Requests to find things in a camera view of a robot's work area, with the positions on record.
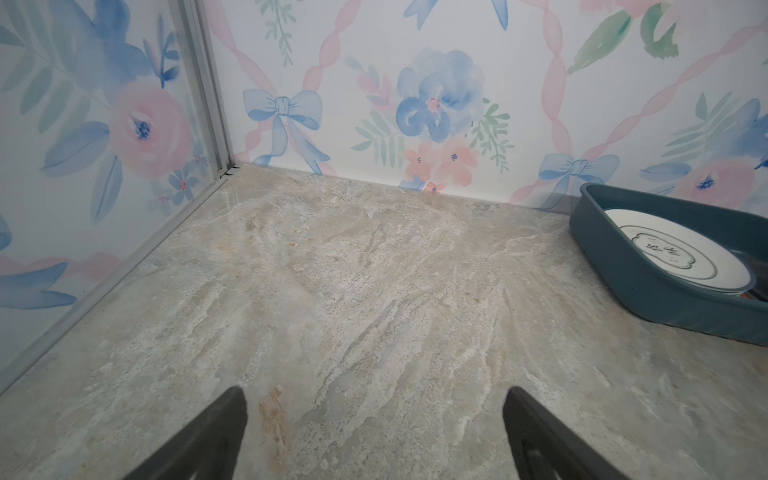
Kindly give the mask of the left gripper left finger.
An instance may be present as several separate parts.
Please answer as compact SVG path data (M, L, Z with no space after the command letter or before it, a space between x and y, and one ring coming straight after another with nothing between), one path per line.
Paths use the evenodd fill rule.
M245 394L232 386L125 478L231 479L247 423Z

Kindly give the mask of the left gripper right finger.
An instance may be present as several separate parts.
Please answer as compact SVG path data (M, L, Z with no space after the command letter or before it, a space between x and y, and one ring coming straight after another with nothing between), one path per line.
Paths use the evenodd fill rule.
M519 386L508 391L502 415L521 479L627 477Z

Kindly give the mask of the white plate clover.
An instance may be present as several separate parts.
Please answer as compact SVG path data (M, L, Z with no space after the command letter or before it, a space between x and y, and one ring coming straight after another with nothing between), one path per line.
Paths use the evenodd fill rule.
M756 285L736 254L680 224L647 213L609 209L607 217L660 269L698 287L741 295Z

